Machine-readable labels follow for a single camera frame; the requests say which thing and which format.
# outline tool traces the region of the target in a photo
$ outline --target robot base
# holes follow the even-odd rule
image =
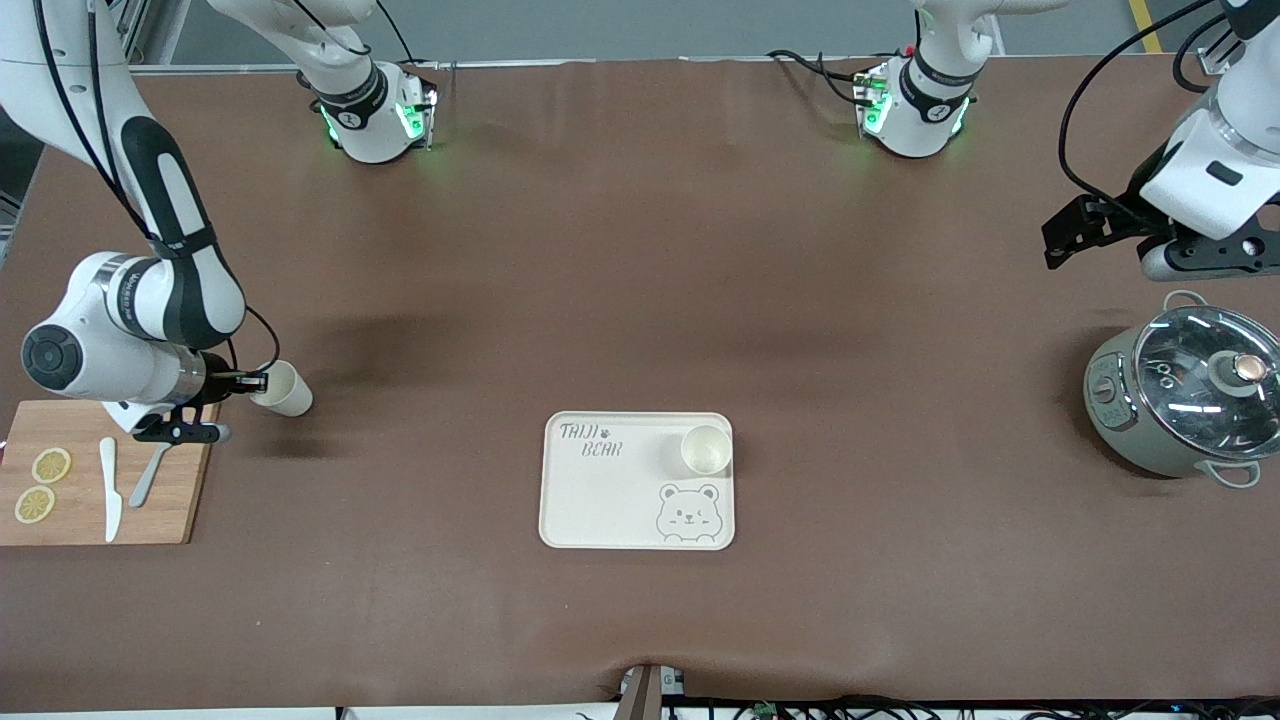
[[[340,117],[320,110],[334,147],[369,164],[389,163],[412,147],[430,147],[435,131],[435,86],[390,63],[375,65],[387,77],[387,100],[364,128],[348,128]]]
[[[925,122],[902,94],[900,78],[908,60],[908,58],[892,58],[858,76],[854,97],[870,102],[868,108],[858,108],[858,128],[863,136],[874,137],[896,155],[928,158],[942,150],[947,141],[960,132],[969,100],[954,113],[955,120]]]

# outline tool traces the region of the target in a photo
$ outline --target tray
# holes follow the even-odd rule
[[[552,547],[723,550],[733,541],[733,461],[690,469],[681,441],[716,413],[564,411],[547,421],[539,534]]]

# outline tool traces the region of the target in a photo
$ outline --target lemon slice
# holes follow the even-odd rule
[[[31,477],[37,483],[56,483],[72,471],[72,454],[60,447],[50,447],[31,464]]]
[[[38,523],[54,511],[54,491],[45,486],[27,488],[13,506],[13,515],[24,525]]]

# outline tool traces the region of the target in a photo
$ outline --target yellow stripe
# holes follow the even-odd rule
[[[1129,12],[1133,13],[1133,22],[1138,23],[1138,29],[1146,29],[1151,27],[1151,9],[1147,8],[1147,0],[1129,0]],[[1160,38],[1156,33],[1151,33],[1142,38],[1142,49],[1147,53],[1164,53],[1164,47],[1160,46]]]

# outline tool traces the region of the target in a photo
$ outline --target white plastic knife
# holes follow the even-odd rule
[[[114,542],[115,533],[120,530],[120,511],[124,510],[124,498],[115,492],[115,438],[102,438],[97,450],[102,456],[102,488],[106,491],[106,542]]]

